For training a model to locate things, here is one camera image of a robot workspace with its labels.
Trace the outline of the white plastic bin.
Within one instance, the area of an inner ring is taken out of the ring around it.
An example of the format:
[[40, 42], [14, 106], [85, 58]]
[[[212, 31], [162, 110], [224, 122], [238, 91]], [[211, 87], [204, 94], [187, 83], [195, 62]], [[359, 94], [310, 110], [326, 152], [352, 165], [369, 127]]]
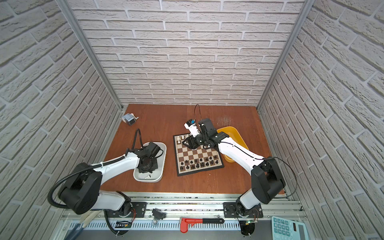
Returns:
[[167, 146], [160, 142], [148, 142], [140, 149], [134, 149], [138, 154], [139, 164], [134, 169], [134, 179], [143, 183], [157, 183], [163, 177]]

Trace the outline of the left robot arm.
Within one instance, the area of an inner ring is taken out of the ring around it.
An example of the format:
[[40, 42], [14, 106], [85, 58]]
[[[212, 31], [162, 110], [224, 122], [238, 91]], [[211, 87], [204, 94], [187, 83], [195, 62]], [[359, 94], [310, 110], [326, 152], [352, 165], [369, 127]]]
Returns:
[[89, 165], [81, 163], [74, 171], [58, 181], [51, 191], [57, 187], [58, 198], [63, 204], [58, 207], [71, 209], [77, 215], [88, 211], [117, 211], [119, 216], [127, 216], [132, 211], [131, 198], [120, 191], [101, 191], [101, 186], [108, 180], [130, 170], [140, 173], [153, 173], [158, 169], [158, 159], [165, 151], [153, 142], [140, 149], [127, 149], [126, 153], [115, 159]]

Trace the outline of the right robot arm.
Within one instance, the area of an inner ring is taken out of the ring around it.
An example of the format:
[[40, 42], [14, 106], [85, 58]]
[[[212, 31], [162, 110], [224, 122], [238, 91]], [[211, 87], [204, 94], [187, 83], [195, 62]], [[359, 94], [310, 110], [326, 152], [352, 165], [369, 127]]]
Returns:
[[251, 188], [236, 200], [239, 212], [246, 212], [259, 204], [268, 204], [282, 191], [286, 182], [275, 158], [259, 156], [236, 143], [227, 133], [217, 132], [210, 119], [200, 122], [190, 119], [184, 124], [190, 136], [183, 145], [215, 149], [243, 167], [251, 176]]

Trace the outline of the folding chess board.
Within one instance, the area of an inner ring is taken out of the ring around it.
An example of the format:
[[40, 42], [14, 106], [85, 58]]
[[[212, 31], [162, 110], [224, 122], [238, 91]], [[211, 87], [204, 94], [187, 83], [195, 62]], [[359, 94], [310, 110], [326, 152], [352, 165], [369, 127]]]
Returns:
[[173, 136], [178, 177], [224, 167], [222, 157], [215, 149], [206, 150], [200, 146], [191, 150], [183, 145], [183, 141], [189, 136], [190, 134]]

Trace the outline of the yellow plastic bin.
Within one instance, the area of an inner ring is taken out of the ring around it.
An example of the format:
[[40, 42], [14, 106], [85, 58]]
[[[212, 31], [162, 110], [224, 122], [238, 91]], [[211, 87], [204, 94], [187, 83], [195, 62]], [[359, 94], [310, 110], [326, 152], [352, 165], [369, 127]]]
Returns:
[[232, 158], [232, 156], [236, 156], [237, 159], [239, 155], [241, 157], [245, 156], [245, 154], [238, 149], [240, 147], [242, 150], [249, 150], [247, 144], [244, 139], [240, 135], [239, 131], [232, 126], [223, 127], [217, 130], [218, 133], [225, 133], [229, 136], [228, 138], [223, 139], [219, 143], [219, 152], [224, 156], [225, 160], [228, 163], [235, 163], [236, 161]]

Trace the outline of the grey pencil sharpener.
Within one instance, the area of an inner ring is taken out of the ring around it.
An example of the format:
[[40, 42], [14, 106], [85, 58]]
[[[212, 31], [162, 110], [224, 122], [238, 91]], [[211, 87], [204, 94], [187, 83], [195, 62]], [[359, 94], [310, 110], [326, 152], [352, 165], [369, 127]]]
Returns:
[[133, 113], [128, 113], [122, 116], [122, 121], [129, 126], [132, 126], [134, 123], [136, 123], [138, 118], [139, 117], [136, 117]]

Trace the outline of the red black clamp tool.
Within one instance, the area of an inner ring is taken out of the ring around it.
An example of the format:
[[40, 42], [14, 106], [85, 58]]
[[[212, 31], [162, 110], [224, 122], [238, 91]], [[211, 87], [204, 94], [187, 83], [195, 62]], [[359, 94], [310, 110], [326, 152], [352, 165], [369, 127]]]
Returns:
[[225, 222], [224, 219], [194, 219], [194, 218], [181, 218], [180, 221], [180, 232], [185, 234], [188, 232], [189, 227], [192, 227], [196, 224], [223, 224]]

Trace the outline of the teal calculator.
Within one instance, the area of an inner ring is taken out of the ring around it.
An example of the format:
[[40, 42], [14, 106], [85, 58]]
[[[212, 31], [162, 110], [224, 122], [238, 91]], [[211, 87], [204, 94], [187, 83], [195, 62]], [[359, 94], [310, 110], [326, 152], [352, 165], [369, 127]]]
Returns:
[[273, 240], [309, 240], [310, 236], [304, 223], [272, 216]]

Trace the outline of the small black bracket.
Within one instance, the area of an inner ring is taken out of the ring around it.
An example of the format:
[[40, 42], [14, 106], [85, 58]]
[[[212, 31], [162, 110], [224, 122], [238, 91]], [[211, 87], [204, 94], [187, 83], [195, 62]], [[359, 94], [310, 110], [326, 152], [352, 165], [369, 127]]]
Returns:
[[167, 214], [165, 212], [160, 211], [159, 209], [153, 209], [152, 210], [152, 226], [156, 227], [160, 220], [163, 220], [166, 218]]

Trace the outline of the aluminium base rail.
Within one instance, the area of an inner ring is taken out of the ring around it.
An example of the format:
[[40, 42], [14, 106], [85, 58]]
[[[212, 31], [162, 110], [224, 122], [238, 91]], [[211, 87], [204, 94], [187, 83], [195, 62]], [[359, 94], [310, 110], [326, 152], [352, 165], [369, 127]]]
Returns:
[[[274, 199], [269, 204], [258, 205], [239, 216], [234, 204], [237, 194], [191, 194], [191, 193], [126, 193], [131, 199], [136, 217], [120, 218], [109, 214], [109, 222], [116, 230], [128, 231], [179, 231], [181, 218], [225, 220], [223, 224], [196, 224], [189, 230], [235, 231], [241, 223], [260, 225], [270, 221], [272, 216], [302, 222], [307, 216], [298, 201]], [[156, 227], [152, 226], [152, 210], [159, 209], [167, 214]]]

